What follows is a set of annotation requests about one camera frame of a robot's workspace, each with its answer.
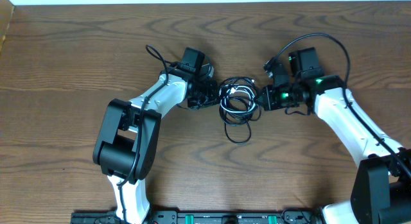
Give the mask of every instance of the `tangled cable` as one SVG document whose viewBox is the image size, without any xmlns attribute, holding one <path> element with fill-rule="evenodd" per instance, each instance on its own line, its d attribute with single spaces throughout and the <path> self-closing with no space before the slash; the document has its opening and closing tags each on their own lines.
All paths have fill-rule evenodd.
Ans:
<svg viewBox="0 0 411 224">
<path fill-rule="evenodd" d="M 261 107 L 254 102 L 258 95 L 258 89 L 254 85 L 254 80 L 249 77 L 232 77 L 224 80 L 220 84 L 220 117 L 224 122 L 224 131 L 228 140 L 235 144 L 244 144 L 251 138 L 251 127 L 249 121 L 257 121 L 261 117 Z M 258 117 L 253 119 L 253 114 L 259 110 Z M 245 141 L 234 141 L 227 133 L 227 125 L 241 126 L 247 125 L 249 136 Z"/>
</svg>

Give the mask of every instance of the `wooden table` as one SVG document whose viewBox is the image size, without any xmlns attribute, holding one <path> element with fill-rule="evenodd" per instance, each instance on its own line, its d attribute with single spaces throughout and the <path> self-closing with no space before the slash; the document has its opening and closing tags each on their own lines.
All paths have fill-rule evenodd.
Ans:
<svg viewBox="0 0 411 224">
<path fill-rule="evenodd" d="M 109 210 L 114 193 L 92 151 L 107 104 L 134 98 L 187 46 L 220 82 L 250 76 L 289 41 L 312 32 L 340 39 L 349 88 L 393 138 L 410 146 L 410 3 L 252 3 L 18 6 L 0 59 L 0 223 L 68 223 L 73 211 Z M 327 74 L 345 75 L 341 50 L 315 46 Z M 318 207 L 349 198 L 356 167 L 316 116 L 264 112 L 248 144 L 223 132 L 218 107 L 174 108 L 161 123 L 146 179 L 152 204 L 181 210 Z M 230 129 L 241 139 L 246 128 Z"/>
</svg>

